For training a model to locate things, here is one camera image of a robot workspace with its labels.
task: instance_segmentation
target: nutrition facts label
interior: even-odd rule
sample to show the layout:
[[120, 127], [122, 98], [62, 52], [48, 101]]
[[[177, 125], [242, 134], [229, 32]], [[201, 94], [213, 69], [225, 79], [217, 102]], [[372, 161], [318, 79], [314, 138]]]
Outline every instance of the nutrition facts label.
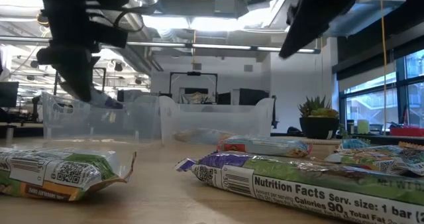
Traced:
[[257, 176], [253, 170], [223, 166], [210, 174], [218, 188], [355, 223], [424, 224], [424, 207], [362, 194]]

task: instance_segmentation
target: granola bar package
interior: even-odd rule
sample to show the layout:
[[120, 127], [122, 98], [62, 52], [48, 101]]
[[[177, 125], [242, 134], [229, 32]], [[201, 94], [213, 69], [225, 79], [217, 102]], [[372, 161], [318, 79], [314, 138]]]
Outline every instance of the granola bar package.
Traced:
[[214, 129], [187, 129], [174, 134], [174, 138], [181, 142], [191, 144], [212, 144], [217, 145], [221, 140], [235, 134]]
[[128, 182], [130, 166], [115, 152], [74, 148], [0, 148], [0, 194], [76, 201], [115, 182]]
[[202, 182], [355, 223], [423, 223], [424, 181], [328, 162], [216, 152], [175, 167]]
[[332, 154], [325, 160], [388, 174], [412, 172], [424, 176], [424, 150], [417, 148], [397, 145], [356, 148]]
[[312, 146], [300, 140], [280, 137], [233, 136], [218, 144], [220, 151], [241, 151], [252, 154], [264, 154], [301, 158], [311, 153]]

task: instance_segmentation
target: red object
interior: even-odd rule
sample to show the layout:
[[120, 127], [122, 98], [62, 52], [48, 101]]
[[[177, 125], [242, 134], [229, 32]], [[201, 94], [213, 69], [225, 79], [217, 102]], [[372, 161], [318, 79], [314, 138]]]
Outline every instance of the red object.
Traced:
[[419, 127], [390, 128], [392, 136], [424, 137], [424, 129]]
[[244, 144], [224, 144], [222, 151], [240, 151], [246, 152], [246, 146]]

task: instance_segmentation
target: wooden table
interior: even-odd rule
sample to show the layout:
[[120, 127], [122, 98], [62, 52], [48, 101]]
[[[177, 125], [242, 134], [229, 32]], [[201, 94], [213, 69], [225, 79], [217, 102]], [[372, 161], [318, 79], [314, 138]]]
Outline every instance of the wooden table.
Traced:
[[180, 160], [201, 158], [214, 146], [173, 144], [129, 146], [15, 139], [16, 148], [82, 146], [115, 150], [120, 158], [138, 156], [128, 184], [112, 186], [83, 201], [65, 203], [0, 195], [0, 223], [339, 223], [296, 209], [206, 186], [191, 172], [173, 169]]

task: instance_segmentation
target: transparent plastic container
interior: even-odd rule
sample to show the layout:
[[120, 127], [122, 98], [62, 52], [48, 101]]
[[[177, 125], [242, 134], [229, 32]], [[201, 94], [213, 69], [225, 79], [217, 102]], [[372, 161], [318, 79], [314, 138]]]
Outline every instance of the transparent plastic container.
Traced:
[[175, 141], [174, 135], [188, 129], [214, 129], [237, 135], [271, 133], [274, 100], [263, 99], [256, 106], [177, 104], [169, 97], [159, 97], [162, 143]]
[[148, 144], [160, 140], [159, 99], [143, 96], [124, 109], [102, 109], [43, 93], [46, 140], [90, 140]]

